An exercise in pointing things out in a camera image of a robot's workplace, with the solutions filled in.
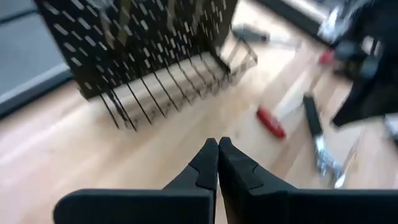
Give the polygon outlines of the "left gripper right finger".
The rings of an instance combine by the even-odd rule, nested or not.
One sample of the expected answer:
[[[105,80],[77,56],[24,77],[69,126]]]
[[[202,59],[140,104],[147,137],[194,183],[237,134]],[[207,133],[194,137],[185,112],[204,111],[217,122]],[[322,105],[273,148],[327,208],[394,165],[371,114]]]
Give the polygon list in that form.
[[[219,141],[218,173],[229,224],[398,224],[398,190],[298,189]]]

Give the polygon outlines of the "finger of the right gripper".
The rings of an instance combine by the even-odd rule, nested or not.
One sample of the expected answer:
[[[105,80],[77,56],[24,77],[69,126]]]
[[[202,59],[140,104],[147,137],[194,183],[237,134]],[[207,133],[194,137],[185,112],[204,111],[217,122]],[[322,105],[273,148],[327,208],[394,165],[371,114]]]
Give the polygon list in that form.
[[[335,126],[398,113],[398,72],[379,73],[369,80],[355,80],[331,122]]]

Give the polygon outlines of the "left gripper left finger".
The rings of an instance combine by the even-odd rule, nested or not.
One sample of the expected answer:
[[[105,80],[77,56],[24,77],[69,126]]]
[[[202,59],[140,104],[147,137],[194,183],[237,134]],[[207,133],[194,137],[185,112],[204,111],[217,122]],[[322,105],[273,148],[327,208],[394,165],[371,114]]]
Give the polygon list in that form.
[[[214,224],[218,143],[209,138],[163,189],[80,189],[62,197],[54,224]]]

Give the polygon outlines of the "black-handled groove joint pliers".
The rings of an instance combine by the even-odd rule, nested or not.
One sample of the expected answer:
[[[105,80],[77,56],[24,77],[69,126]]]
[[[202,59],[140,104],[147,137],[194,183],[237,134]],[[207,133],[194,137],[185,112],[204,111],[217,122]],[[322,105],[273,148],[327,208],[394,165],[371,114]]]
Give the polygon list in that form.
[[[330,178],[330,187],[345,188],[347,172],[356,154],[361,131],[324,131],[315,98],[311,93],[304,94],[303,107],[313,141],[314,162],[319,174]]]

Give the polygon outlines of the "black metal pegboard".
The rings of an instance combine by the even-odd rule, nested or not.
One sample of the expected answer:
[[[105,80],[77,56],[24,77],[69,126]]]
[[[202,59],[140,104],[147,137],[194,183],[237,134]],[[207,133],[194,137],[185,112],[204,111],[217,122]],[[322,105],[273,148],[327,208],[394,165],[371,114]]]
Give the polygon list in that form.
[[[87,98],[221,47],[238,0],[34,0]]]

